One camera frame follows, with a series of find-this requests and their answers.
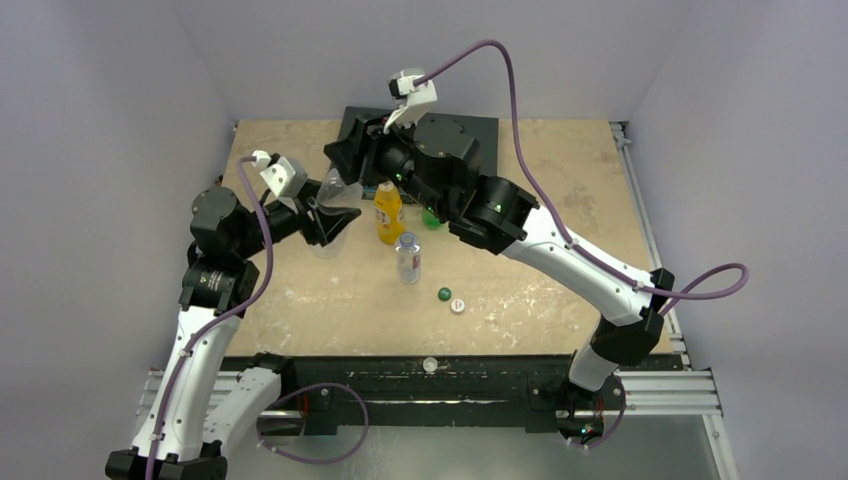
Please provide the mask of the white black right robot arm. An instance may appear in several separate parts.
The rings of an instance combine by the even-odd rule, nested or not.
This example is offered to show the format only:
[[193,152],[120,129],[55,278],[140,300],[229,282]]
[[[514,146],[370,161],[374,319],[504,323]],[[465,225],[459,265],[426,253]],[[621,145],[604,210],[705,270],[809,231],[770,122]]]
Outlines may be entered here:
[[658,343],[673,275],[615,259],[558,227],[533,194],[482,174],[480,143],[461,124],[431,119],[401,128],[358,117],[323,152],[346,182],[394,184],[460,241],[535,268],[599,311],[561,381],[569,404],[588,405],[618,367],[638,365]]

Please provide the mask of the clear bottle with label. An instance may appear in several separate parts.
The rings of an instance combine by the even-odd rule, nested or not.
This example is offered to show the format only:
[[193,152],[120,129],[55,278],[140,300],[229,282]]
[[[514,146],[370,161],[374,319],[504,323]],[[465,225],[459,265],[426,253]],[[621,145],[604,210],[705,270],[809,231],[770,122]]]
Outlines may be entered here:
[[397,273],[404,284],[415,284],[421,278],[420,243],[415,234],[404,232],[395,246],[397,254]]

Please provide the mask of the white juice bottle cap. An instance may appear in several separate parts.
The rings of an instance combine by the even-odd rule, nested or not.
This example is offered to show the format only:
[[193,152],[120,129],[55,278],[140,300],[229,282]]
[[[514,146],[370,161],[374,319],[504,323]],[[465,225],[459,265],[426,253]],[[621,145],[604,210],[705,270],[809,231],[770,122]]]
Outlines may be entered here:
[[439,368],[439,362],[434,357],[427,357],[422,360],[422,368],[426,373],[434,373]]

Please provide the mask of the green plastic bottle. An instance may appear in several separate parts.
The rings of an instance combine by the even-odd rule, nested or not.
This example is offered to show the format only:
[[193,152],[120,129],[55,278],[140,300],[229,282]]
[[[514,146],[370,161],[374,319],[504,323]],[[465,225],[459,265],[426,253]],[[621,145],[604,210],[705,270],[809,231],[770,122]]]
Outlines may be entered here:
[[423,225],[430,230],[437,230],[443,226],[439,218],[428,209],[421,211],[421,220]]

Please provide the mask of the orange juice bottle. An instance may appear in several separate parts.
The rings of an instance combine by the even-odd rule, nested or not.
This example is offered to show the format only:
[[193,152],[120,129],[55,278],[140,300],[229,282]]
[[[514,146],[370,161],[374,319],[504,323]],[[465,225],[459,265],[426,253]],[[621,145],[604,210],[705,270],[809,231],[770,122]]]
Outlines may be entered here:
[[399,189],[391,181],[377,186],[374,210],[378,238],[386,245],[394,245],[406,231],[406,222]]

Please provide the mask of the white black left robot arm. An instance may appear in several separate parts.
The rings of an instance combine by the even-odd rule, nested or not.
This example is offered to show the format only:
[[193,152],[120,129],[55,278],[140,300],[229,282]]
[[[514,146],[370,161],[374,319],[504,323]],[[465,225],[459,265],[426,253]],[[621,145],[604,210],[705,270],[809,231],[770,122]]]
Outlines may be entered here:
[[297,399],[291,364],[263,354],[241,373],[217,405],[211,403],[226,351],[249,306],[264,292],[252,256],[300,233],[326,245],[358,219],[358,208],[325,207],[299,195],[294,207],[279,201],[254,211],[222,186],[201,192],[192,204],[189,267],[182,280],[173,348],[149,413],[130,448],[110,453],[110,479],[223,479],[233,447],[255,426],[260,412],[284,409]]

